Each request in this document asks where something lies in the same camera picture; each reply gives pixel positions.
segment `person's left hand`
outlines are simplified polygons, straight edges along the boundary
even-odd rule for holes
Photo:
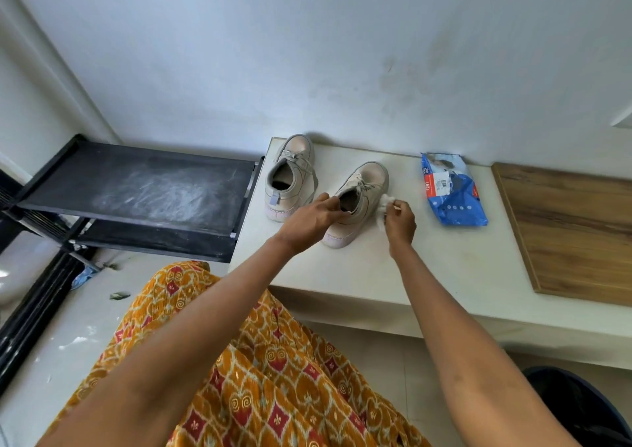
[[[273,238],[286,243],[296,255],[320,241],[329,226],[349,215],[340,210],[340,199],[324,192],[311,204],[299,207]]]

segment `forearm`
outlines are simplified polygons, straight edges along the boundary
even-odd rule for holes
[[[257,299],[292,257],[275,238],[136,347],[42,445],[160,446]]]
[[[471,447],[576,445],[494,339],[410,245],[394,249],[451,415]]]

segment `shoe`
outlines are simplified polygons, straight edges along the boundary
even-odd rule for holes
[[[389,188],[389,172],[380,163],[362,164],[338,189],[340,208],[352,215],[328,228],[322,242],[334,249],[351,243]]]
[[[318,188],[314,172],[314,146],[302,134],[290,136],[280,147],[265,180],[265,213],[278,223],[307,203]]]

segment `white tile floor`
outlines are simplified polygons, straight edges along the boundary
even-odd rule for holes
[[[37,442],[109,342],[133,296],[156,270],[178,260],[121,251],[106,251],[103,256],[115,256],[119,270],[105,270],[69,295],[0,399],[0,424],[12,447],[31,447]],[[225,264],[212,265],[217,275],[224,275],[226,269]],[[116,291],[130,291],[132,297],[109,300]],[[405,413],[435,447],[462,446],[423,340],[325,324],[310,326],[351,359],[373,388]],[[521,368],[553,364],[576,372],[632,421],[632,371],[530,355],[513,357]]]

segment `wall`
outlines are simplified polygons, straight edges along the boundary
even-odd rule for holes
[[[0,43],[0,169],[27,182],[80,131]]]
[[[271,136],[632,176],[632,0],[24,0],[127,144]]]

